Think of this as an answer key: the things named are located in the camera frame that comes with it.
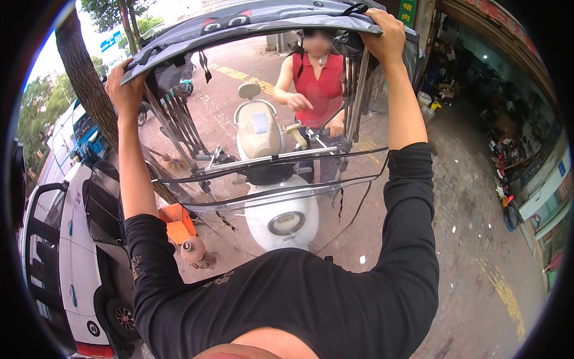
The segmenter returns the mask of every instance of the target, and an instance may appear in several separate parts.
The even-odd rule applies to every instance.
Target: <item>green shop sign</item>
[[[398,6],[398,19],[411,29],[413,28],[414,11],[416,8],[417,0],[400,0]]]

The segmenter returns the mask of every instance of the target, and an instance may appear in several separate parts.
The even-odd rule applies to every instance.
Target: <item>woman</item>
[[[281,66],[273,98],[295,112],[295,121],[317,131],[343,103],[343,56],[332,53],[334,30],[305,29],[298,35],[298,45]],[[295,94],[288,92],[291,83],[295,85]],[[341,111],[325,125],[331,131],[329,138],[321,139],[326,145],[341,140],[343,116]],[[321,182],[335,179],[335,163],[334,159],[321,160]],[[301,162],[300,166],[314,169],[312,161]],[[301,177],[312,183],[314,170],[302,173]]]

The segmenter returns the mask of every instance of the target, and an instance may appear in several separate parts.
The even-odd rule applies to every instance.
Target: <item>scooter windshield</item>
[[[252,37],[187,53],[148,77],[155,104],[139,128],[144,155],[205,224],[205,243],[227,241],[246,258],[315,253],[353,221],[382,223],[384,209],[358,215],[382,196],[369,188],[385,173],[388,111],[384,74],[357,39]]]

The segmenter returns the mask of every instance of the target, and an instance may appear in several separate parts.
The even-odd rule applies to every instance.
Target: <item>gray canopy fabric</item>
[[[360,14],[367,7],[385,8],[372,0],[236,2],[160,32],[134,56],[121,85],[166,61],[173,62],[178,55],[253,36],[304,28],[382,33],[369,17]],[[405,46],[405,50],[410,52],[416,47],[416,56],[418,35],[409,28],[406,32],[407,41],[413,44]]]

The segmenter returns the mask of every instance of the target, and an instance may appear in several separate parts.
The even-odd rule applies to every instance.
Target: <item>scooter headlight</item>
[[[288,212],[269,221],[267,228],[277,236],[288,236],[300,230],[305,224],[305,215],[301,212]]]

